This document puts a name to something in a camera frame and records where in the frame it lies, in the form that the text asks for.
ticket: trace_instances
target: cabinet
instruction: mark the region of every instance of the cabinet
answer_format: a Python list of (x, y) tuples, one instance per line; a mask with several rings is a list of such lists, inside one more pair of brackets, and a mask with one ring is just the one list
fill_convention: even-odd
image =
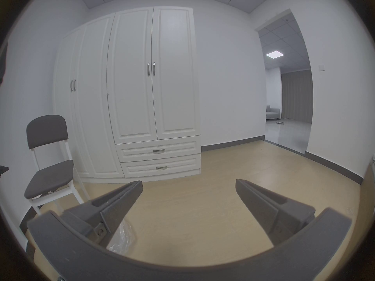
[(60, 44), (53, 99), (85, 181), (200, 173), (192, 9), (131, 9), (73, 30)]

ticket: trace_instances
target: white drawer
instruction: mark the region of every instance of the white drawer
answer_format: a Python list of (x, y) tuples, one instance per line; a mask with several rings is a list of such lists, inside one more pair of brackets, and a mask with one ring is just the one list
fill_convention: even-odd
[[(136, 178), (141, 181), (162, 180), (193, 175), (200, 172), (201, 155), (187, 155), (157, 160), (121, 163), (125, 178)], [(194, 171), (179, 175), (177, 173)]]
[(136, 162), (201, 152), (200, 136), (152, 140), (138, 143), (122, 143), (116, 146), (120, 162)]

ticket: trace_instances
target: white wall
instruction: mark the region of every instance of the white wall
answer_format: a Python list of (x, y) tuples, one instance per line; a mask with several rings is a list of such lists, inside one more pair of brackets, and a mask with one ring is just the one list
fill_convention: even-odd
[[(9, 171), (0, 179), (0, 199), (14, 226), (30, 208), (24, 192), (36, 172), (26, 126), (38, 116), (53, 114), (52, 78), (59, 41), (83, 23), (86, 12), (82, 0), (33, 0), (10, 34), (0, 85), (0, 164), (9, 166)], [(57, 145), (36, 151), (41, 167), (63, 159)]]
[(213, 0), (115, 0), (90, 9), (86, 21), (148, 6), (193, 8), (202, 145), (264, 135), (264, 61), (249, 15)]
[(280, 68), (265, 70), (265, 85), (267, 92), (267, 105), (270, 105), (271, 108), (280, 109), (281, 118), (282, 93)]
[(375, 152), (374, 42), (346, 0), (266, 0), (250, 19), (260, 28), (288, 9), (303, 34), (312, 71), (307, 151), (363, 177)]

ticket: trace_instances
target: shiny floor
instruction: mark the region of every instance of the shiny floor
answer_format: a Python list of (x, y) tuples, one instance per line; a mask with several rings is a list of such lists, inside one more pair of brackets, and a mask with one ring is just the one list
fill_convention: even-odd
[[(126, 220), (135, 241), (126, 256), (170, 266), (207, 266), (256, 255), (272, 248), (235, 191), (246, 179), (316, 208), (332, 207), (353, 220), (335, 256), (316, 280), (325, 280), (343, 255), (357, 217), (360, 186), (343, 175), (264, 141), (202, 153), (202, 174), (143, 183), (144, 190)], [(120, 184), (86, 184), (95, 198)], [(59, 200), (77, 205), (73, 195)], [(42, 207), (52, 209), (53, 203)], [(36, 248), (35, 264), (49, 277), (58, 274)]]
[(265, 139), (304, 154), (309, 143), (311, 123), (293, 119), (265, 122)]

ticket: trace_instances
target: door handle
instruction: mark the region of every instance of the door handle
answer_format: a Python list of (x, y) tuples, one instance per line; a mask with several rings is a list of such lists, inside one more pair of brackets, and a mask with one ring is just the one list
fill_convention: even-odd
[(154, 152), (155, 154), (164, 153), (164, 151), (165, 151), (165, 149), (152, 150), (152, 152)]

